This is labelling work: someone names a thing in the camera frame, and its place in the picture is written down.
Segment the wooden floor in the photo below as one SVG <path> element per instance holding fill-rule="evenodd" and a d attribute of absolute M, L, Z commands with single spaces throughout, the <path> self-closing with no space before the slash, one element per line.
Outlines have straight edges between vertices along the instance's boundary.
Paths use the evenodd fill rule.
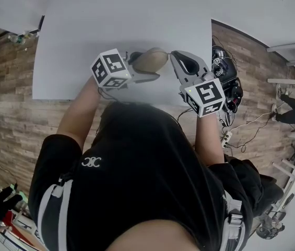
<path fill-rule="evenodd" d="M 268 77 L 293 77 L 285 62 L 274 53 L 267 53 L 258 43 L 231 30 L 213 25 L 216 35 L 226 49 L 237 59 L 238 76 L 244 89 L 243 103 L 232 127 L 248 123 L 269 112 L 275 100 L 275 85 Z M 67 101 L 32 100 L 32 73 L 37 39 L 25 45 L 14 45 L 7 35 L 0 38 L 0 188 L 18 182 L 25 194 L 29 193 L 33 169 L 44 138 L 56 132 L 61 117 L 69 106 Z M 99 125 L 105 105 L 101 104 L 88 136 L 85 148 L 90 146 Z M 177 118 L 186 107 L 157 106 Z M 230 143 L 234 146 L 250 140 L 268 115 L 259 122 L 233 131 Z M 195 115 L 186 113 L 180 124 L 191 142 L 195 137 Z M 291 128 L 270 121 L 256 138 L 247 144 L 246 151 L 233 149 L 233 156 L 250 159 L 262 174 L 272 175 L 284 185 L 286 177 L 273 169 L 271 162 L 279 162 L 293 153 L 292 141 L 286 136 Z"/>

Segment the black t-shirt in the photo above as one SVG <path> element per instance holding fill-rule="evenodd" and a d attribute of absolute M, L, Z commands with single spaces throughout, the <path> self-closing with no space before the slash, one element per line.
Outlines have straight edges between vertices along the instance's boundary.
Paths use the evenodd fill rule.
<path fill-rule="evenodd" d="M 232 166 L 202 165 L 177 122 L 161 110 L 112 104 L 84 154 L 70 137 L 48 136 L 30 188 L 36 223 L 44 192 L 74 164 L 68 250 L 105 250 L 132 226 L 156 219 L 181 224 L 200 250 L 219 250 L 227 216 L 224 189 L 242 201 L 247 241 L 253 215 Z"/>

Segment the beige object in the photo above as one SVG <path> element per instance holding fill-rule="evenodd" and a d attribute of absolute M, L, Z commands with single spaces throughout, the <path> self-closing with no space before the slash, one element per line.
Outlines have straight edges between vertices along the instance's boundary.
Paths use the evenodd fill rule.
<path fill-rule="evenodd" d="M 140 55 L 133 63 L 135 71 L 141 73 L 155 73 L 168 61 L 168 54 L 161 48 L 151 48 Z"/>

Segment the plastic bottle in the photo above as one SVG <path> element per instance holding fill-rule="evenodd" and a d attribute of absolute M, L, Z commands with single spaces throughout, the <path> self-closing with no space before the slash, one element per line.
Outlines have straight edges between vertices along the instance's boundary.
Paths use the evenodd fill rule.
<path fill-rule="evenodd" d="M 19 36 L 8 36 L 8 39 L 16 44 L 24 44 L 26 42 L 25 38 Z"/>

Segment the black pants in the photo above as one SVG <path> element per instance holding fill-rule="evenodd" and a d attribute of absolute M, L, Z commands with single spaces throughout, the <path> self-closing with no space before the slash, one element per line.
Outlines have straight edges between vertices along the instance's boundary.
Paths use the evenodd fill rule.
<path fill-rule="evenodd" d="M 280 115 L 279 113 L 276 114 L 276 121 L 288 124 L 295 124 L 295 99 L 290 98 L 289 96 L 282 94 L 280 99 L 288 104 L 292 110 L 283 113 Z"/>
<path fill-rule="evenodd" d="M 8 210 L 11 210 L 19 201 L 23 198 L 21 195 L 14 195 L 9 200 L 4 200 L 11 195 L 13 189 L 11 187 L 7 187 L 0 192 L 0 221 L 5 217 Z"/>

